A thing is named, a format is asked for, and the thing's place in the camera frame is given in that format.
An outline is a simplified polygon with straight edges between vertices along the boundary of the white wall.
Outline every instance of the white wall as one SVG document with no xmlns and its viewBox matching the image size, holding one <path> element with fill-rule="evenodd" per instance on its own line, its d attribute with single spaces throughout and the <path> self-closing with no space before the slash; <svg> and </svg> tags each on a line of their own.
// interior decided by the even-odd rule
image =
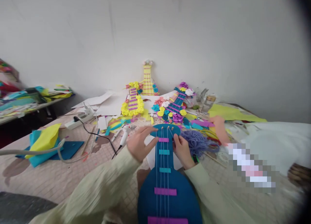
<svg viewBox="0 0 311 224">
<path fill-rule="evenodd" d="M 141 81 L 207 87 L 270 121 L 310 122 L 310 55 L 292 0 L 0 0 L 0 57 L 67 105 Z"/>
</svg>

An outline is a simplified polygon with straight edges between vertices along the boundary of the purple yarn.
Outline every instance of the purple yarn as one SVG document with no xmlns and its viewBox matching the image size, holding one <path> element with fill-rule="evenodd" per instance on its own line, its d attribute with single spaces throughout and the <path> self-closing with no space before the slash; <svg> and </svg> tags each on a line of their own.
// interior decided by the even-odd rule
<svg viewBox="0 0 311 224">
<path fill-rule="evenodd" d="M 217 153 L 219 151 L 219 145 L 212 140 L 207 139 L 202 133 L 198 131 L 188 130 L 182 131 L 180 135 L 189 143 L 189 149 L 191 155 L 197 157 L 202 156 L 204 151 Z M 210 149 L 209 145 L 216 145 L 216 149 Z"/>
</svg>

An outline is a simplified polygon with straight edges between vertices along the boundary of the bottle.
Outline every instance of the bottle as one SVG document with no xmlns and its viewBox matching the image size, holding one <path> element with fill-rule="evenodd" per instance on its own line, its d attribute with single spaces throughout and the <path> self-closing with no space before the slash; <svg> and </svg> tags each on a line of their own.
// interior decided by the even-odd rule
<svg viewBox="0 0 311 224">
<path fill-rule="evenodd" d="M 215 102 L 215 100 L 216 100 L 215 96 L 208 95 L 205 99 L 201 112 L 203 114 L 207 114 L 208 110 L 213 106 L 213 103 Z"/>
</svg>

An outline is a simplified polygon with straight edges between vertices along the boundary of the blue paper flower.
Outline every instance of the blue paper flower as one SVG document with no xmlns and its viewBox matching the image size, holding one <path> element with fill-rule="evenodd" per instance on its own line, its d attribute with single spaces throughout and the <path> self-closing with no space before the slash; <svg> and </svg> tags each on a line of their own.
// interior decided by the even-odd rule
<svg viewBox="0 0 311 224">
<path fill-rule="evenodd" d="M 157 105 L 153 105 L 153 107 L 151 109 L 153 109 L 155 112 L 160 111 L 160 107 L 159 107 L 158 104 Z"/>
<path fill-rule="evenodd" d="M 163 120 L 168 121 L 168 115 L 164 114 L 164 115 L 162 116 L 162 118 L 163 118 Z"/>
</svg>

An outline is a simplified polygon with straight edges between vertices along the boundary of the blue paper guitar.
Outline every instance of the blue paper guitar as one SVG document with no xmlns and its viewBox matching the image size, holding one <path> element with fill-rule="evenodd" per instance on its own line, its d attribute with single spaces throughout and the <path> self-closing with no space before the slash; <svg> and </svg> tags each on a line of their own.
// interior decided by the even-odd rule
<svg viewBox="0 0 311 224">
<path fill-rule="evenodd" d="M 155 167 L 143 183 L 137 204 L 139 224 L 202 224 L 198 200 L 185 176 L 174 169 L 173 136 L 176 125 L 160 124 L 151 133 L 159 137 Z"/>
</svg>

